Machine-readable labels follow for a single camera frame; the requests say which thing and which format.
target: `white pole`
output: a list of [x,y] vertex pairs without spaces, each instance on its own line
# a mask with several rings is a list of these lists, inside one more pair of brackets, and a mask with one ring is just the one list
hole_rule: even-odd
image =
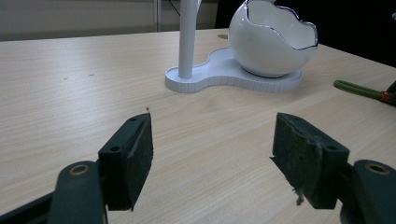
[[181,0],[178,76],[191,78],[198,2]]

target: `wavy rim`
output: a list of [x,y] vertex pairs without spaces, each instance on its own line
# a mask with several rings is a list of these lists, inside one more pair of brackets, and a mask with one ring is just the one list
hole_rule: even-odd
[[[249,17],[248,17],[248,3],[250,3],[251,1],[252,1],[252,0],[245,0],[245,2],[244,2],[245,8],[247,9],[247,20],[248,20],[251,24],[257,25],[257,24],[255,24],[255,23],[251,22],[250,19],[249,19]],[[294,48],[294,47],[282,36],[282,34],[281,34],[280,32],[278,32],[276,29],[274,29],[273,27],[270,27],[270,26],[266,26],[266,27],[268,27],[268,28],[270,28],[271,30],[273,30],[274,32],[276,32],[276,33],[277,33],[286,43],[288,43],[288,45],[289,45],[291,48],[293,48],[293,49],[296,49],[296,50],[303,50],[303,49],[310,49],[310,48],[313,48],[313,47],[317,47],[317,46],[318,46],[318,30],[317,30],[317,26],[316,26],[314,23],[310,22],[310,21],[303,21],[303,20],[301,20],[300,17],[298,16],[297,12],[294,11],[292,8],[290,8],[290,7],[278,6],[278,5],[275,4],[275,1],[272,3],[272,5],[273,5],[274,7],[277,7],[278,9],[281,9],[281,10],[287,10],[287,11],[289,11],[291,14],[294,15],[294,17],[296,18],[296,20],[297,20],[299,23],[304,24],[304,25],[309,25],[309,26],[311,26],[311,27],[314,29],[314,32],[315,32],[315,44],[314,44],[314,45],[311,45],[311,46],[308,46],[308,47],[306,47],[306,48],[296,49],[296,48]]]

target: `dark background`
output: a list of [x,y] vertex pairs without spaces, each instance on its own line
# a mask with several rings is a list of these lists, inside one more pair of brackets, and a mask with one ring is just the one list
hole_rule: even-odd
[[[228,28],[243,0],[219,0],[216,28]],[[320,44],[396,67],[396,0],[277,0],[313,22]]]

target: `white ceramic pot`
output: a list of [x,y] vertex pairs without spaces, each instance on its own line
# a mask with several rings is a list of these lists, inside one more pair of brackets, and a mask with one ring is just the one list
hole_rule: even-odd
[[318,32],[272,0],[245,1],[233,15],[230,49],[249,73],[282,77],[303,67],[318,48]]

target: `light wood table surface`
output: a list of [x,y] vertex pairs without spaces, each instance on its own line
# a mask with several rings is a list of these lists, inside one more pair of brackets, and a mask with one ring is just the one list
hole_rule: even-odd
[[[228,47],[197,31],[194,62]],[[97,151],[130,117],[152,116],[154,160],[134,211],[110,223],[339,223],[297,196],[269,159],[276,113],[299,116],[350,149],[349,162],[396,167],[396,108],[336,89],[385,90],[396,68],[320,45],[295,91],[164,86],[178,32],[0,43],[0,214],[47,194],[58,173]]]

